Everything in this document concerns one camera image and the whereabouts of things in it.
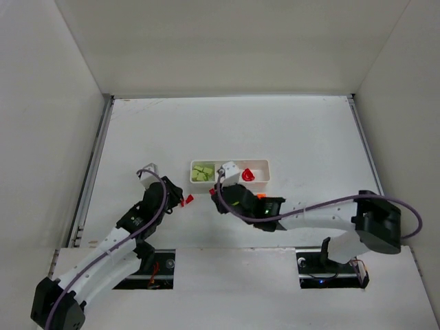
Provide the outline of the red curved lego piece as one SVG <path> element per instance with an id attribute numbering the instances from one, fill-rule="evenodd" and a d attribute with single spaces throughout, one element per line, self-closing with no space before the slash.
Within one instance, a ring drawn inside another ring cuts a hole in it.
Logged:
<path id="1" fill-rule="evenodd" d="M 241 177 L 245 182 L 253 182 L 255 180 L 254 173 L 249 168 L 243 170 Z"/>

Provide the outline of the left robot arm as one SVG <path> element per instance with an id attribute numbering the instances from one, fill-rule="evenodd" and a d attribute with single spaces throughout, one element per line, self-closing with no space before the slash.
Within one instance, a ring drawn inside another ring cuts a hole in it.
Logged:
<path id="1" fill-rule="evenodd" d="M 94 301 L 151 263 L 155 249 L 146 239 L 184 196 L 166 176 L 150 178 L 142 199 L 96 248 L 68 272 L 36 286 L 30 317 L 40 328 L 81 329 Z"/>

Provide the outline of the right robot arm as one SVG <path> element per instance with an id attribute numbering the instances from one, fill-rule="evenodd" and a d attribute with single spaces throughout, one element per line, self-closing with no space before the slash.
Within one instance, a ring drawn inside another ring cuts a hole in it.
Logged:
<path id="1" fill-rule="evenodd" d="M 287 204 L 283 197 L 258 197 L 242 184 L 216 184 L 210 198 L 217 211 L 232 214 L 264 232 L 300 228 L 332 229 L 341 235 L 327 237 L 321 245 L 323 259 L 345 264 L 366 252 L 401 252 L 401 210 L 369 190 L 352 197 L 308 206 Z"/>

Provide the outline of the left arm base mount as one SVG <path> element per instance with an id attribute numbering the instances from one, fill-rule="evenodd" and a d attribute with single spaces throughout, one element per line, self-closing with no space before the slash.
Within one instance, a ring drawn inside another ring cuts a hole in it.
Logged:
<path id="1" fill-rule="evenodd" d="M 117 284 L 115 290 L 173 289 L 176 250 L 156 250 L 140 269 Z"/>

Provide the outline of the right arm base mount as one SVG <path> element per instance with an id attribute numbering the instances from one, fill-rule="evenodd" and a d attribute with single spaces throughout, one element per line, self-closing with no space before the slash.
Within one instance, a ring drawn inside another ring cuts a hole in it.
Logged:
<path id="1" fill-rule="evenodd" d="M 337 263 L 328 258 L 327 237 L 320 248 L 296 250 L 298 280 L 301 289 L 366 289 L 370 282 L 363 261 L 354 258 L 347 263 Z"/>

